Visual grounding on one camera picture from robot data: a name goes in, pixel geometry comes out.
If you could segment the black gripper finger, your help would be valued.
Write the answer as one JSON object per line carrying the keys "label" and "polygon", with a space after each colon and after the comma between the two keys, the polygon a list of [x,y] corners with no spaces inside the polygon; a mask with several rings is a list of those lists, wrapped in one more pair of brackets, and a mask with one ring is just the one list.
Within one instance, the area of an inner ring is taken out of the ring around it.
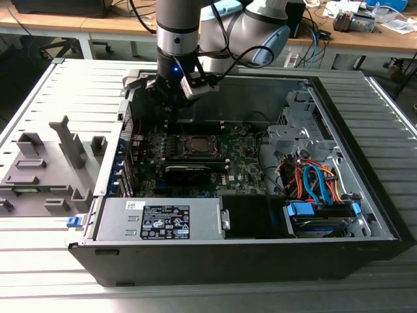
{"label": "black gripper finger", "polygon": [[145,90],[153,104],[161,106],[167,118],[175,122],[177,120],[177,108],[175,105],[175,90],[171,84],[162,77],[155,77],[155,79],[147,80]]}
{"label": "black gripper finger", "polygon": [[195,110],[193,105],[198,101],[198,98],[187,99],[186,97],[179,100],[175,106],[175,122],[176,123],[192,123],[195,121]]}

